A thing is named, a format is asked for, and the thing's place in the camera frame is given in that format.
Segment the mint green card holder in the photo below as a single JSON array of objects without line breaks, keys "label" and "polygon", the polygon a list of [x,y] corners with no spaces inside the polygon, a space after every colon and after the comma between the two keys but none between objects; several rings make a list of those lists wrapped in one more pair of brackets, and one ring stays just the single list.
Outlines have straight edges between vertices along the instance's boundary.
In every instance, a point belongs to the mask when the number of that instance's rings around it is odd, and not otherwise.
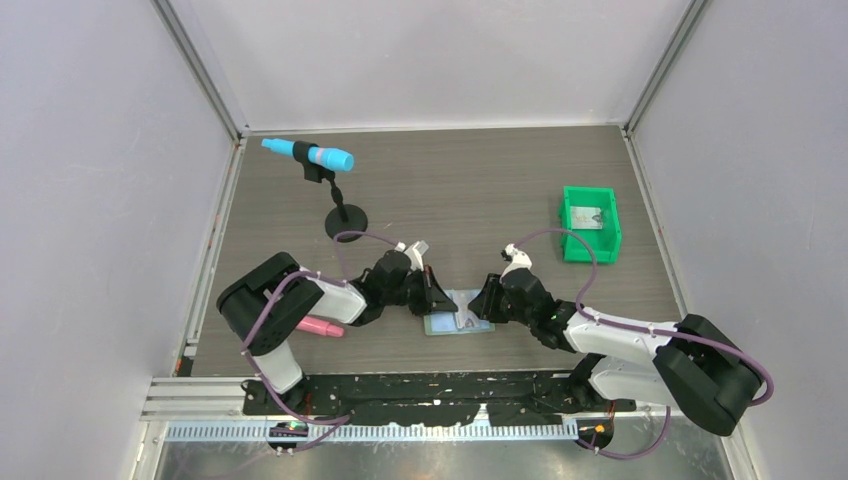
[{"label": "mint green card holder", "polygon": [[[452,298],[451,294],[454,289],[447,290],[446,293]],[[455,313],[433,313],[424,318],[424,331],[427,336],[445,336],[445,335],[461,335],[461,334],[477,334],[477,333],[459,333],[457,331]]]}]

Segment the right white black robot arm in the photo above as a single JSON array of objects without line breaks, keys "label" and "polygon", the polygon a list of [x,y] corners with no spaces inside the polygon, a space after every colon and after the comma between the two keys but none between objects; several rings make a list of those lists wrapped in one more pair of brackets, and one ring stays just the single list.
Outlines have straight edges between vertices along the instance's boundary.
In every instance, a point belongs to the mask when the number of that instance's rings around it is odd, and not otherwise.
[{"label": "right white black robot arm", "polygon": [[762,368],[699,315],[660,323],[608,316],[554,298],[527,268],[489,275],[468,308],[491,323],[518,322],[550,349],[582,355],[560,392],[579,410],[653,403],[728,436],[772,392]]}]

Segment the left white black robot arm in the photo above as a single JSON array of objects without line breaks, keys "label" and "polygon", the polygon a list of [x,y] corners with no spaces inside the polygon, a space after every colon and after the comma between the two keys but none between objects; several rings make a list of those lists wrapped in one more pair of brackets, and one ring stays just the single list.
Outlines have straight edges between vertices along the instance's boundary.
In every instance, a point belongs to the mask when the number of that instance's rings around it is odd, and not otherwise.
[{"label": "left white black robot arm", "polygon": [[397,250],[350,281],[310,271],[279,252],[226,287],[215,306],[269,387],[268,400],[284,414],[298,412],[307,398],[303,370],[288,344],[305,317],[359,327],[388,306],[405,306],[419,317],[459,311],[430,266]]}]

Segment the silver VIP card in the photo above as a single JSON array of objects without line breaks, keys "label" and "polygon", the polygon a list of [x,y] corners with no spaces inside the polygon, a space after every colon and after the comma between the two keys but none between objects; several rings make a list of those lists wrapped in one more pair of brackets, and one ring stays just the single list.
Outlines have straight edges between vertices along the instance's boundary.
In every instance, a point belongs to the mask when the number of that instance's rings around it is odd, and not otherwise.
[{"label": "silver VIP card", "polygon": [[470,303],[479,290],[454,290],[451,294],[458,311],[454,314],[455,325],[459,333],[483,333],[494,330],[494,326],[486,320],[481,320],[470,310]]},{"label": "silver VIP card", "polygon": [[594,206],[571,206],[569,221],[571,230],[602,230],[604,210]]}]

